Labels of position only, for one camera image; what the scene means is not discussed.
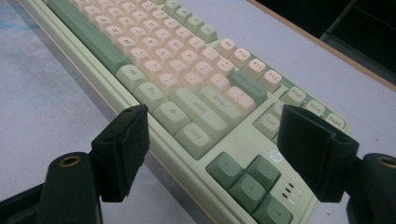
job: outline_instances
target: sage green keycap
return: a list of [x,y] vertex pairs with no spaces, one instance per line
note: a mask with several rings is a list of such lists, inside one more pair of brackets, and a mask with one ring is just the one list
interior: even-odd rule
[[270,113],[265,113],[259,117],[253,126],[256,127],[267,138],[273,139],[279,131],[280,120]]
[[47,6],[111,74],[116,75],[121,67],[130,63],[69,1],[48,0]]
[[132,64],[120,68],[116,73],[116,78],[130,93],[134,92],[141,84],[149,82],[149,79]]
[[191,16],[192,16],[192,12],[188,8],[181,7],[175,12],[173,18],[183,25]]
[[271,195],[266,195],[252,214],[259,224],[289,224],[291,212]]
[[242,167],[225,152],[213,160],[206,170],[224,189],[228,189],[243,173]]
[[280,176],[276,167],[262,156],[254,159],[246,169],[246,173],[255,178],[266,191],[269,191]]
[[227,123],[209,106],[187,88],[176,90],[170,99],[200,126],[214,142],[218,142],[228,131]]
[[206,44],[211,43],[218,39],[218,32],[216,28],[212,25],[203,25],[196,33],[198,37],[206,42]]
[[287,105],[300,106],[303,104],[305,97],[305,92],[300,90],[298,87],[292,87],[280,97],[280,100],[285,102]]
[[243,117],[242,112],[215,89],[205,86],[197,96],[209,105],[231,126],[235,126]]
[[190,123],[186,113],[171,101],[157,107],[152,115],[172,135]]
[[213,147],[213,141],[196,123],[189,123],[180,129],[175,139],[197,161]]
[[239,87],[239,89],[249,95],[256,105],[260,105],[268,98],[267,89],[244,71],[238,70],[230,75],[228,79],[232,86]]
[[165,94],[152,82],[145,82],[137,87],[134,90],[134,97],[140,104],[145,104],[150,113],[168,100]]
[[228,191],[248,213],[253,212],[265,194],[262,185],[248,174],[242,174]]
[[173,17],[175,12],[181,8],[181,4],[176,0],[168,0],[165,5],[163,5],[163,11],[168,13],[169,16]]
[[184,23],[184,26],[189,29],[193,34],[196,34],[198,30],[204,25],[204,20],[198,16],[191,16]]

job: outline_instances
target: keycap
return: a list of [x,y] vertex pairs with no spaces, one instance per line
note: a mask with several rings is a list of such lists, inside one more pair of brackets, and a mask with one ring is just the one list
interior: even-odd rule
[[123,13],[119,8],[111,7],[105,13],[112,21],[117,21],[119,18],[123,17]]
[[230,38],[224,38],[215,47],[215,50],[217,50],[224,58],[228,58],[236,51],[236,44]]
[[209,24],[205,24],[201,28],[199,28],[196,35],[203,39],[206,44],[209,44],[218,39],[217,29]]
[[271,195],[265,196],[252,216],[260,224],[289,224],[292,219],[290,211]]
[[154,81],[159,75],[166,73],[163,66],[154,60],[146,61],[140,69],[150,81]]
[[346,125],[346,122],[337,115],[335,115],[334,113],[329,114],[326,117],[326,121],[339,130],[342,130]]
[[180,27],[175,31],[175,38],[181,40],[181,42],[186,43],[192,37],[192,32],[186,27]]
[[99,10],[97,7],[93,6],[86,6],[83,8],[83,13],[82,13],[90,22],[93,22],[95,17],[101,16],[102,12]]
[[137,44],[130,37],[122,36],[117,39],[116,47],[124,55],[128,55],[132,49],[137,48]]
[[124,33],[128,33],[129,30],[135,26],[134,21],[132,21],[129,17],[119,18],[116,25],[119,26]]
[[163,11],[169,16],[173,16],[179,8],[181,8],[181,5],[176,0],[168,0],[165,5],[163,5]]
[[259,79],[259,83],[261,83],[269,92],[276,91],[276,89],[280,87],[281,81],[282,76],[274,70],[269,70]]
[[279,131],[280,120],[270,113],[265,113],[253,125],[267,138],[273,139]]
[[143,49],[131,49],[128,58],[138,68],[142,67],[145,62],[151,60],[149,54]]
[[288,90],[285,94],[282,95],[280,100],[285,102],[285,104],[287,105],[300,106],[303,104],[305,97],[306,97],[305,92],[303,92],[297,87],[292,87],[290,90]]
[[321,103],[319,103],[316,100],[310,100],[306,105],[304,105],[304,108],[311,111],[312,113],[316,114],[317,116],[321,116],[326,108],[324,107],[324,105],[322,105]]
[[262,156],[254,159],[246,169],[246,173],[255,178],[266,191],[269,191],[280,177],[280,172],[275,166]]
[[256,104],[254,103],[253,99],[238,87],[232,86],[223,93],[223,96],[236,105],[236,107],[242,111],[244,116],[256,108]]
[[210,137],[197,124],[189,123],[175,134],[176,140],[187,150],[196,160],[213,146]]
[[248,73],[254,79],[259,79],[265,73],[265,63],[259,59],[251,60],[242,70]]
[[198,30],[204,26],[204,20],[198,16],[191,16],[184,23],[184,26],[189,29],[193,34],[196,34]]
[[125,15],[129,16],[131,13],[137,11],[137,6],[133,3],[126,2],[121,4],[120,9]]
[[174,57],[167,49],[156,49],[151,53],[151,58],[159,62],[163,67],[173,61]]
[[206,85],[222,93],[231,88],[230,81],[222,74],[215,74],[206,81]]
[[160,43],[160,46],[164,46],[165,43],[170,41],[172,39],[171,33],[165,29],[160,29],[157,30],[153,35],[151,35],[153,38],[155,38],[158,43]]
[[207,62],[196,64],[191,71],[200,76],[203,81],[208,80],[214,74],[214,68]]
[[206,48],[202,51],[201,60],[210,63],[211,65],[216,64],[220,59],[219,53],[212,48]]
[[186,74],[180,79],[180,83],[183,87],[186,87],[192,92],[200,90],[205,85],[201,77],[195,73]]
[[154,19],[159,24],[169,19],[169,15],[161,9],[157,9],[151,13],[152,19]]
[[136,25],[140,25],[143,23],[143,21],[148,20],[149,16],[146,12],[138,10],[131,14],[131,19]]
[[235,71],[235,67],[233,63],[227,59],[218,60],[216,65],[214,65],[214,68],[217,73],[220,73],[225,77],[228,77],[230,74],[232,74]]
[[242,174],[228,191],[248,213],[253,212],[265,194],[260,183],[248,174]]
[[149,82],[149,79],[132,64],[124,65],[117,71],[116,78],[129,92],[134,92],[138,86],[145,82]]
[[160,105],[152,115],[172,135],[190,123],[186,113],[171,101]]
[[165,93],[165,95],[170,95],[175,90],[181,87],[177,78],[172,76],[171,74],[162,74],[155,81],[154,84],[160,88],[160,90]]
[[235,64],[238,68],[242,69],[250,62],[250,52],[245,49],[237,49],[228,58],[230,62]]
[[191,16],[192,16],[192,12],[188,8],[181,7],[175,12],[173,18],[175,18],[175,20],[180,22],[180,24],[184,24]]
[[150,113],[167,101],[165,94],[152,82],[145,82],[137,87],[134,90],[134,97],[145,104]]
[[165,69],[168,73],[174,75],[177,79],[189,73],[189,69],[186,64],[184,64],[180,60],[172,60],[170,63],[165,65]]
[[224,189],[229,189],[243,173],[242,167],[227,153],[221,153],[206,170]]
[[200,37],[193,37],[187,41],[187,47],[192,49],[196,54],[200,54],[206,49],[206,43]]

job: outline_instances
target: mechanical keyboard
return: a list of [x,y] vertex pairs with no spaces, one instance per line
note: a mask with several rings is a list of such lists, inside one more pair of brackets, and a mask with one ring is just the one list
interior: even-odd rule
[[218,223],[305,223],[276,147],[284,104],[349,124],[182,0],[20,0],[115,111],[145,104],[152,154]]

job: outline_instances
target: desk surface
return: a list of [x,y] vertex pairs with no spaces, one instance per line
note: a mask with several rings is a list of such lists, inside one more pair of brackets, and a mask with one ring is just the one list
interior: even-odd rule
[[[345,117],[369,152],[396,156],[396,93],[244,0],[179,0]],[[0,201],[42,183],[48,164],[91,140],[115,117],[14,1],[0,0]],[[341,204],[319,203],[310,223],[347,223]],[[125,203],[102,203],[106,223],[206,223],[148,156]]]

